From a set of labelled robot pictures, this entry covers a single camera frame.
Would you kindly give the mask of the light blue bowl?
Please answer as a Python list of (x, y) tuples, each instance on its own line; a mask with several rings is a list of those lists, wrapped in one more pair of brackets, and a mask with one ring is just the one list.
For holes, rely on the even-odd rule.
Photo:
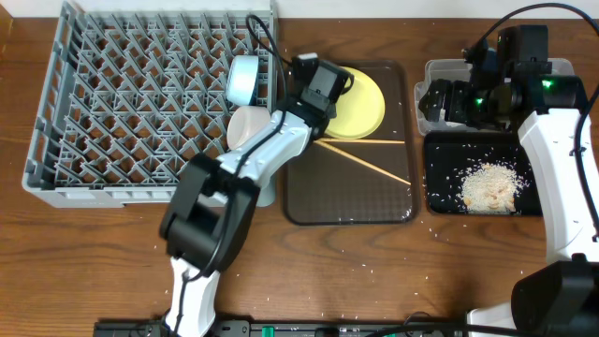
[(226, 83), (226, 99), (237, 106), (248, 106), (254, 99), (259, 58), (237, 55), (233, 58)]

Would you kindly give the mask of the rice and food scraps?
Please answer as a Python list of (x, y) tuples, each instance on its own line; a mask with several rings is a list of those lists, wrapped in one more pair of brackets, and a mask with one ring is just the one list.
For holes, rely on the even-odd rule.
[(510, 214), (530, 182), (507, 165), (482, 163), (466, 169), (458, 199), (467, 213)]

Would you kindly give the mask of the yellow plate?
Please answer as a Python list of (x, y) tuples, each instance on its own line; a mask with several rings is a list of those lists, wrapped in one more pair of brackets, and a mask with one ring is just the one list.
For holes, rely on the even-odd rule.
[(326, 134), (335, 139), (362, 139), (382, 123), (386, 104), (376, 82), (364, 72), (344, 66), (354, 76), (351, 89), (335, 105), (337, 116), (330, 120)]

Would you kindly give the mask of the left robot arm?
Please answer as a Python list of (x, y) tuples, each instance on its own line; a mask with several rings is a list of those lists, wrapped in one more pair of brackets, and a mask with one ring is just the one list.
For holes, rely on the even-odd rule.
[(286, 162), (322, 137), (353, 75), (329, 61), (292, 60), (298, 91), (286, 94), (270, 120), (240, 148), (186, 165), (159, 235), (174, 273), (165, 318), (172, 336), (203, 336), (215, 321), (219, 278), (239, 254), (261, 190)]

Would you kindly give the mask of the wooden chopstick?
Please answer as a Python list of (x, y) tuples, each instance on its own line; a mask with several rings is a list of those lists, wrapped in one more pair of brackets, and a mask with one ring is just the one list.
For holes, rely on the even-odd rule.
[(392, 140), (392, 139), (335, 139), (335, 138), (322, 138), (319, 139), (321, 142), (328, 143), (360, 143), (360, 144), (405, 144), (404, 140)]
[(393, 179), (393, 180), (395, 180), (397, 182), (404, 183), (406, 185), (411, 185), (411, 183), (408, 182), (408, 181), (406, 181), (405, 179), (403, 179), (403, 178), (401, 178), (401, 177), (399, 177), (399, 176), (397, 176), (397, 175), (395, 175), (393, 173), (390, 173), (387, 170), (379, 168), (376, 165), (374, 165), (374, 164), (372, 164), (370, 162), (367, 162), (367, 161), (365, 161), (365, 160), (363, 160), (363, 159), (361, 159), (361, 158), (359, 158), (357, 156), (354, 156), (354, 155), (352, 155), (352, 154), (350, 154), (348, 152), (345, 152), (345, 151), (343, 151), (343, 150), (341, 150), (339, 148), (336, 148), (336, 147), (334, 147), (334, 146), (332, 146), (330, 144), (327, 144), (326, 142), (323, 142), (321, 140), (317, 140), (315, 142), (315, 144), (318, 145), (318, 146), (320, 146), (320, 147), (322, 147), (322, 148), (325, 148), (325, 149), (327, 149), (327, 150), (329, 150), (329, 151), (331, 151), (331, 152), (333, 152), (335, 154), (338, 154), (338, 155), (340, 155), (342, 157), (345, 157), (346, 159), (349, 159), (349, 160), (351, 160), (351, 161), (353, 161), (353, 162), (355, 162), (355, 163), (357, 163), (357, 164), (359, 164), (359, 165), (361, 165), (361, 166), (363, 166), (365, 168), (371, 169), (371, 170), (373, 170), (373, 171), (375, 171), (377, 173), (385, 175), (388, 178), (391, 178), (391, 179)]

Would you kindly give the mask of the dark brown serving tray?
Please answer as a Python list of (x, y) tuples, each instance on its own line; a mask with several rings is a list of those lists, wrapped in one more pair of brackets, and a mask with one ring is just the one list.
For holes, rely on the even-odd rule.
[(371, 77), (381, 89), (385, 117), (365, 139), (404, 140), (405, 144), (331, 143), (387, 170), (397, 182), (316, 144), (285, 166), (282, 202), (287, 219), (301, 226), (401, 224), (419, 211), (413, 130), (403, 68), (390, 60), (348, 65)]

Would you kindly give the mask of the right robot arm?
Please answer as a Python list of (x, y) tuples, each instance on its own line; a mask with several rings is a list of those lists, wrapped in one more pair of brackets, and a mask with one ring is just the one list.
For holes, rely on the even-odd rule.
[(543, 214), (547, 266), (518, 281), (508, 302), (474, 309), (473, 336), (598, 332), (598, 169), (590, 100), (570, 66), (548, 55), (548, 29), (522, 24), (477, 42), (461, 59), (431, 60), (415, 89), (421, 133), (500, 137), (526, 154)]

